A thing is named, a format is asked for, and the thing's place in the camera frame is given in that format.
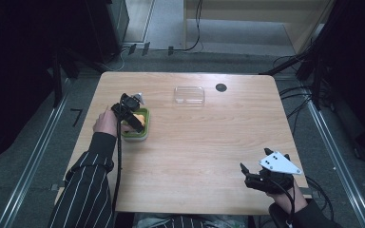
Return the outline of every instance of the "yellow object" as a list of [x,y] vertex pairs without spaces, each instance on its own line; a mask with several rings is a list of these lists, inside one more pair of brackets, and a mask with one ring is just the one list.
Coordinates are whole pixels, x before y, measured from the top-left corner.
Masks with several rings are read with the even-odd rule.
[[140,114],[133,114],[142,124],[142,126],[144,126],[145,122],[144,122],[144,115],[140,115]]

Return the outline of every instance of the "finger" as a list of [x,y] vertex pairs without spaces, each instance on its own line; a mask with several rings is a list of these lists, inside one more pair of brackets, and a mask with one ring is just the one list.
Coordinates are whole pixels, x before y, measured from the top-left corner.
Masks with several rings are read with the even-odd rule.
[[122,124],[122,125],[121,125],[121,130],[122,130],[122,131],[133,131],[134,129],[133,129],[133,128],[132,128],[132,126],[130,126],[130,125]]

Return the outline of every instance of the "wooden table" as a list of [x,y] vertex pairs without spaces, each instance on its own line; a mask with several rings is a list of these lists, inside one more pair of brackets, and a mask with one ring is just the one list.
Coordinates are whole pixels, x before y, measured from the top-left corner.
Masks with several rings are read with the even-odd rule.
[[[218,92],[217,84],[227,90]],[[204,87],[204,107],[175,106],[176,86]],[[122,143],[117,211],[266,215],[272,200],[245,186],[240,162],[260,171],[258,161],[269,147],[289,154],[301,168],[272,77],[126,72],[103,74],[68,168],[88,149],[99,114],[123,93],[137,92],[150,111],[149,135],[143,142]],[[116,170],[108,175],[111,191]],[[296,179],[307,187],[304,176]]]
[[[195,19],[199,0],[183,1],[183,38],[186,20]],[[334,0],[206,0],[201,19],[282,23],[295,53],[301,53],[321,23],[325,23]]]

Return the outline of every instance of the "green container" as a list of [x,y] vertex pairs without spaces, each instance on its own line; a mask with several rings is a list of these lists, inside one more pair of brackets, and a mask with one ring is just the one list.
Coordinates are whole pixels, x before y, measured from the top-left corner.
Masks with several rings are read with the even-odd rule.
[[122,132],[121,135],[123,136],[125,141],[143,141],[147,138],[149,130],[149,110],[147,110],[146,108],[139,108],[133,113],[144,116],[144,130],[139,133],[136,131]]

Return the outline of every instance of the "clear plastic container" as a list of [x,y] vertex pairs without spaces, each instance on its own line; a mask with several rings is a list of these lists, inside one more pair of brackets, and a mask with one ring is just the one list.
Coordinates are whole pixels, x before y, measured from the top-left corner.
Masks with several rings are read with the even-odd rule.
[[200,86],[177,86],[173,103],[176,106],[204,106],[205,90]]

